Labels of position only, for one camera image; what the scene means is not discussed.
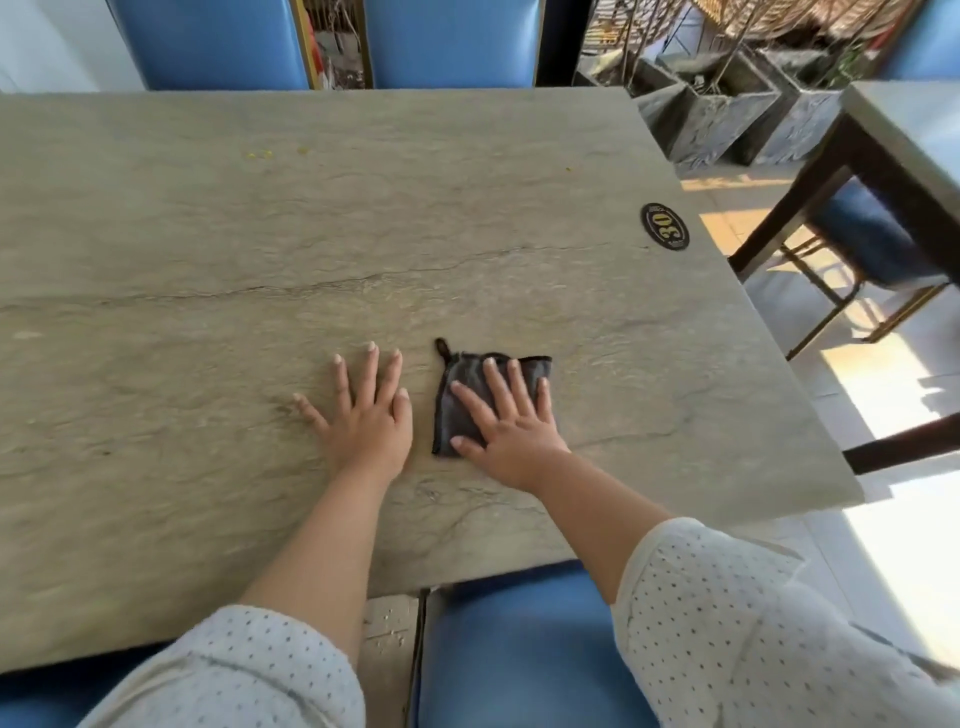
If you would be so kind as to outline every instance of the planter box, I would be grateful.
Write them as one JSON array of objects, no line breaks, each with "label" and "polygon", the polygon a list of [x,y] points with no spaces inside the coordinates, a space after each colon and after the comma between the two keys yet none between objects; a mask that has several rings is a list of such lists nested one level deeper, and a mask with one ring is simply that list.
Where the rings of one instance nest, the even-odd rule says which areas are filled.
[{"label": "planter box", "polygon": [[713,164],[756,119],[777,101],[780,92],[742,53],[733,56],[722,83],[727,93],[697,93],[691,82],[709,80],[725,55],[661,56],[658,63],[684,81],[684,92],[658,122],[663,152],[674,164]]},{"label": "planter box", "polygon": [[803,159],[824,138],[840,112],[840,89],[818,90],[828,58],[823,51],[760,51],[751,60],[780,90],[733,145],[743,164],[781,164]]},{"label": "planter box", "polygon": [[[636,56],[631,53],[627,59],[627,68],[634,67]],[[590,78],[589,70],[581,66],[582,70],[578,75]],[[592,82],[597,85],[620,85],[620,65],[605,69],[597,75]],[[646,123],[650,132],[662,147],[660,141],[662,136],[670,137],[671,134],[661,128],[660,121],[664,113],[677,102],[684,93],[684,82],[673,76],[669,71],[660,68],[641,58],[636,65],[634,77],[627,83],[627,93],[636,101],[636,109]]]}]

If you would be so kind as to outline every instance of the wooden table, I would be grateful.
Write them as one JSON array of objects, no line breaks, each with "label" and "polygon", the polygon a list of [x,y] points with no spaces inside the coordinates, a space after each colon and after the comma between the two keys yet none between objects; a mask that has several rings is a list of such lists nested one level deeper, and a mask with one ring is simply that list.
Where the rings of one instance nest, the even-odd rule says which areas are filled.
[{"label": "wooden table", "polygon": [[678,513],[861,499],[622,89],[5,96],[0,159],[0,668],[236,598],[323,490],[291,393],[371,338],[416,411],[372,595],[571,555],[430,455],[439,335],[552,354],[570,445]]},{"label": "wooden table", "polygon": [[[858,177],[960,282],[960,82],[864,81],[841,96],[831,135],[786,195],[730,258],[741,280]],[[848,450],[856,473],[960,449],[960,413]]]}]

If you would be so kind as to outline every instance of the forearm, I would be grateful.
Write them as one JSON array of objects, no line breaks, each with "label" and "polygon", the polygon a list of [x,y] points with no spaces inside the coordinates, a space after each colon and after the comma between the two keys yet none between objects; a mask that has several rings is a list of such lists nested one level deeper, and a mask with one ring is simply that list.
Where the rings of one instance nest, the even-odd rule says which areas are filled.
[{"label": "forearm", "polygon": [[306,522],[240,601],[309,624],[356,665],[386,483],[339,473]]},{"label": "forearm", "polygon": [[551,455],[534,489],[608,604],[640,540],[672,515],[572,453]]}]

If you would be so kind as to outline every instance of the white dotted shirt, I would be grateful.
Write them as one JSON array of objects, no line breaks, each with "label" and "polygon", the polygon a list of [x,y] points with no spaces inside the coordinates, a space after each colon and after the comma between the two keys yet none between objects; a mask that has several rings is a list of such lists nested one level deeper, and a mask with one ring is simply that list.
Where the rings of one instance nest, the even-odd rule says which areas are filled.
[{"label": "white dotted shirt", "polygon": [[[960,725],[960,697],[793,583],[799,565],[692,519],[643,539],[613,624],[661,725]],[[356,675],[327,638],[283,615],[230,606],[135,670],[81,725],[359,728],[364,720]]]}]

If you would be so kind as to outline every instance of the right hand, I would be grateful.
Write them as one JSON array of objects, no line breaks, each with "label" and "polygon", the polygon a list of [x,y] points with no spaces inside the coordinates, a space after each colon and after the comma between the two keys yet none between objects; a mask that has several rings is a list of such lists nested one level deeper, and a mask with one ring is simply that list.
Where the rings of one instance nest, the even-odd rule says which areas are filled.
[{"label": "right hand", "polygon": [[468,437],[454,437],[450,444],[490,477],[533,493],[542,480],[544,465],[570,452],[553,419],[550,383],[545,377],[537,382],[535,407],[516,359],[507,364],[510,386],[493,359],[484,361],[483,369],[496,412],[465,384],[454,382],[452,390],[480,428],[487,446],[483,448]]}]

